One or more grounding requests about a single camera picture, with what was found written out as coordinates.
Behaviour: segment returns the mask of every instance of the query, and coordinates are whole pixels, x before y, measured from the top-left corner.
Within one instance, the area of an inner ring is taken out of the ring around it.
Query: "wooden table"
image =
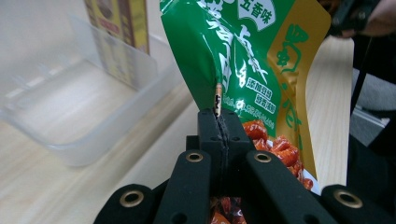
[[[324,41],[307,83],[322,187],[346,183],[352,49],[351,40]],[[153,188],[169,177],[184,150],[185,136],[196,134],[197,111],[180,84],[104,157],[78,168],[63,165],[0,121],[0,223],[92,223],[115,189],[130,183]]]

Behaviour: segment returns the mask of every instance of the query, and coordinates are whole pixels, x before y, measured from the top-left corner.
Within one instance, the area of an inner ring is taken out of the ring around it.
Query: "green snack bag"
[[[221,106],[284,135],[316,176],[305,107],[309,67],[330,27],[315,0],[161,0],[163,27],[199,109]]]

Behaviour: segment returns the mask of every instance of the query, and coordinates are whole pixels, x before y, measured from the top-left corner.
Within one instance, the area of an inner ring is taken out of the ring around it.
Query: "orange snack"
[[[304,166],[300,160],[299,149],[292,145],[284,135],[277,137],[273,145],[269,147],[267,130],[261,120],[248,121],[242,126],[257,150],[270,151],[276,155],[306,189],[312,189],[312,180],[304,178],[303,175]]]
[[[215,212],[211,224],[231,224],[231,223],[227,220],[227,218],[222,216],[220,213]]]
[[[231,214],[231,199],[230,197],[223,197],[220,199],[222,210],[224,215],[228,216]]]

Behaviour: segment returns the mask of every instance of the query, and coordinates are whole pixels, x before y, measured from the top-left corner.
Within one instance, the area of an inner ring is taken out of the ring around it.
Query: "cardboard box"
[[[111,36],[149,54],[146,0],[85,0],[85,5],[91,24],[108,33],[94,37],[104,68],[122,82],[139,88],[132,52]]]

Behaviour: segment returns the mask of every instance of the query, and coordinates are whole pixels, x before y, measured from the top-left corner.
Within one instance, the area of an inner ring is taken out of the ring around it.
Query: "brass screw hole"
[[[334,198],[341,204],[350,208],[361,208],[363,202],[356,195],[349,193],[343,189],[338,189],[334,192]]]
[[[204,159],[204,156],[199,153],[192,152],[186,156],[187,161],[198,162]]]
[[[263,154],[263,153],[258,153],[254,156],[254,159],[256,159],[256,161],[259,162],[270,162],[271,161],[271,157]]]
[[[135,207],[143,202],[144,194],[139,190],[129,190],[122,194],[120,204],[124,207]]]

